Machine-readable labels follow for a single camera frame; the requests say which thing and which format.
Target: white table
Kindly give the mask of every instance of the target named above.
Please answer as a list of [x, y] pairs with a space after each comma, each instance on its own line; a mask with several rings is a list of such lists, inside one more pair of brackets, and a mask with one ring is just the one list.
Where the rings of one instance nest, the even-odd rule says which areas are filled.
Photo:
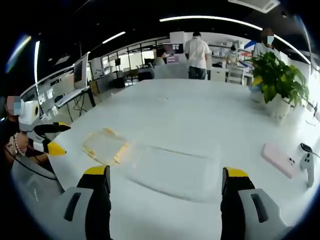
[[[261, 151], [265, 143], [276, 144], [296, 160], [297, 167], [303, 155], [298, 150], [301, 142], [319, 154], [320, 124], [308, 124], [310, 115], [298, 107], [278, 126], [261, 105], [249, 99], [245, 86], [192, 79], [145, 80], [113, 95], [73, 122], [72, 129], [55, 139], [67, 154], [49, 159], [62, 187], [76, 186], [86, 169], [99, 165], [81, 150], [85, 136], [111, 128], [143, 144], [210, 156], [213, 161], [221, 161], [221, 171], [224, 166], [242, 169], [256, 188], [262, 188], [279, 205], [282, 220], [292, 226], [317, 191], [319, 159], [315, 166], [317, 177], [308, 189], [306, 172], [299, 170], [295, 178], [289, 179], [266, 162]], [[187, 201], [138, 185], [121, 175], [121, 168], [121, 164], [111, 168], [112, 238], [220, 239], [221, 186], [214, 189], [214, 199]], [[192, 168], [181, 164], [176, 177]], [[197, 177], [190, 177], [190, 184]]]

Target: shirt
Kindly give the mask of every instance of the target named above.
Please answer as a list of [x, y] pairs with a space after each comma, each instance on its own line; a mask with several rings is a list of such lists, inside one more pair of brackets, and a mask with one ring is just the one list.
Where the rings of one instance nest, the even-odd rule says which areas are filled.
[[206, 69], [205, 54], [210, 54], [211, 50], [208, 44], [200, 37], [194, 36], [185, 43], [184, 53], [189, 54], [189, 66], [199, 69]]
[[281, 59], [280, 57], [280, 52], [275, 49], [274, 47], [267, 47], [264, 43], [262, 42], [258, 42], [255, 46], [254, 46], [254, 50], [253, 50], [253, 57], [257, 57], [257, 56], [263, 56], [265, 53], [267, 52], [272, 52], [274, 53], [274, 55], [278, 58]]
[[237, 51], [230, 50], [225, 54], [225, 57], [228, 58], [228, 60], [231, 61], [231, 63], [233, 63], [233, 64], [236, 63], [237, 61], [239, 61]]
[[165, 65], [165, 60], [162, 57], [156, 57], [153, 61], [153, 65], [159, 66], [159, 65]]

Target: office chair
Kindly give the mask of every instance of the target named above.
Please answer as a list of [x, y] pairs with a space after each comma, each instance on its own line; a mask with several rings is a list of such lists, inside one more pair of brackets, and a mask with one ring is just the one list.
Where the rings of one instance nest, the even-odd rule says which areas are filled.
[[243, 85], [245, 82], [245, 69], [237, 66], [229, 66], [227, 82]]

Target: air conditioner vent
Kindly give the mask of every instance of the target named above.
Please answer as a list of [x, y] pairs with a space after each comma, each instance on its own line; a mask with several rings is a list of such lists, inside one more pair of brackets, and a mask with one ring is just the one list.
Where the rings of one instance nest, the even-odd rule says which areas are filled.
[[265, 14], [280, 4], [278, 0], [228, 0], [228, 2], [243, 5]]

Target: ceiling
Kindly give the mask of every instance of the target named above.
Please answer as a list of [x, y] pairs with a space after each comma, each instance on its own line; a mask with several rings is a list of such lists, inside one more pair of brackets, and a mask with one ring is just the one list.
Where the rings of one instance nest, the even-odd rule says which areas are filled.
[[[286, 9], [280, 5], [267, 14], [227, 0], [205, 4], [167, 0], [128, 3], [106, 0], [31, 0], [21, 3], [12, 0], [10, 5], [14, 14], [11, 23], [6, 25], [7, 40], [14, 42], [22, 32], [31, 35], [34, 41], [40, 40], [38, 62], [45, 69], [43, 74], [52, 71], [53, 65], [64, 55], [70, 55], [66, 65], [74, 63], [80, 57], [80, 49], [82, 53], [91, 51], [90, 58], [100, 57], [126, 45], [168, 36], [176, 31], [215, 32], [260, 40], [258, 30], [227, 21], [185, 19], [159, 22], [159, 19], [175, 16], [220, 16], [259, 27], [271, 27], [275, 34], [299, 50], [308, 51], [304, 32], [292, 16], [292, 13], [301, 9], [297, 7], [298, 4], [291, 5], [291, 8], [286, 5]], [[126, 34], [101, 44], [122, 31]], [[290, 54], [291, 58], [303, 61], [280, 41], [275, 41], [275, 45], [280, 51]]]

